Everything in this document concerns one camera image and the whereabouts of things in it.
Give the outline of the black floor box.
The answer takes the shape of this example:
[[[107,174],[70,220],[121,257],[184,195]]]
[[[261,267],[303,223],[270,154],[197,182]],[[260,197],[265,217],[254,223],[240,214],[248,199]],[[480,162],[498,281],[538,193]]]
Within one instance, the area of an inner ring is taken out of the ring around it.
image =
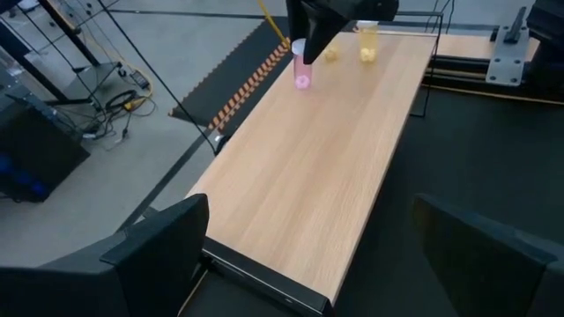
[[[0,194],[41,203],[89,156],[27,100],[0,100]]]

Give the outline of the black metal stand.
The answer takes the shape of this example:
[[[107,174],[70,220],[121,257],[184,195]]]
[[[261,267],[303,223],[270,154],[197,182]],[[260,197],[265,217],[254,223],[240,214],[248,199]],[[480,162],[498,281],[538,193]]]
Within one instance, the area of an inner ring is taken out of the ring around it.
[[[92,13],[65,0],[0,0],[0,69],[50,106],[95,104],[122,63],[87,46]]]

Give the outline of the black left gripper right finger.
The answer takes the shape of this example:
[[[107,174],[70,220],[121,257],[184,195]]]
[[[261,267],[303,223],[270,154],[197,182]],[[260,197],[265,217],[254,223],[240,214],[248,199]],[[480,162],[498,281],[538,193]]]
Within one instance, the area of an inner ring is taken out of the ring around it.
[[[458,317],[559,317],[559,245],[418,194],[425,257]]]

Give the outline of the black power adapter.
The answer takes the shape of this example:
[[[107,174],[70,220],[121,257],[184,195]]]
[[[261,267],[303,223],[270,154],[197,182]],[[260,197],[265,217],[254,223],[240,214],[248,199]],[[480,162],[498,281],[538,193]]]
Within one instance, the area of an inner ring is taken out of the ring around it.
[[[140,70],[134,70],[133,72],[130,73],[130,78],[133,80],[133,82],[140,87],[143,90],[147,90],[151,87],[151,84],[149,83],[149,80],[147,79],[147,77],[145,75],[143,75],[141,73]]]

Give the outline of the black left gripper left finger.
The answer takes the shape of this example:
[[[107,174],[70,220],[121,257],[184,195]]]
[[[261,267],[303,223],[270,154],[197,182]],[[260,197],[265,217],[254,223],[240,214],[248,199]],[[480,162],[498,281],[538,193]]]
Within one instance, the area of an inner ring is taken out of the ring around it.
[[[116,271],[129,317],[176,317],[204,246],[208,198],[192,195],[135,225],[100,257]]]

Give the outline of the yellow pill bottle white cap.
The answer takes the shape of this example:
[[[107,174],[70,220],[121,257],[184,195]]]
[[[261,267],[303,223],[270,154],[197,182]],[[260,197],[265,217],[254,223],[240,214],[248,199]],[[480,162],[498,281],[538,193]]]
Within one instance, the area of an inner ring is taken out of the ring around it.
[[[377,52],[378,21],[359,20],[356,24],[360,44],[360,60],[363,63],[375,61]]]

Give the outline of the pink pill bottle white cap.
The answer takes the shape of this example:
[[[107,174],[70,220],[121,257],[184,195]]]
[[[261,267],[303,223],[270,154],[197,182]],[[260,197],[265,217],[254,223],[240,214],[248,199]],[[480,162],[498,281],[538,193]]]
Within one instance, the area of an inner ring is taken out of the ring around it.
[[[297,39],[292,42],[293,81],[297,89],[308,89],[312,82],[312,66],[304,63],[306,40]]]

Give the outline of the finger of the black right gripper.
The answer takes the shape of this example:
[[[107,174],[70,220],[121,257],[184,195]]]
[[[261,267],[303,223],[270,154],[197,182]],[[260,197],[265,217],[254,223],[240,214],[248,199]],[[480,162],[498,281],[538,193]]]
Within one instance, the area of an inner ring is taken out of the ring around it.
[[[288,28],[291,41],[308,37],[308,14],[302,0],[286,0]]]
[[[360,0],[301,0],[306,14],[303,62],[312,64],[330,41],[354,18]]]

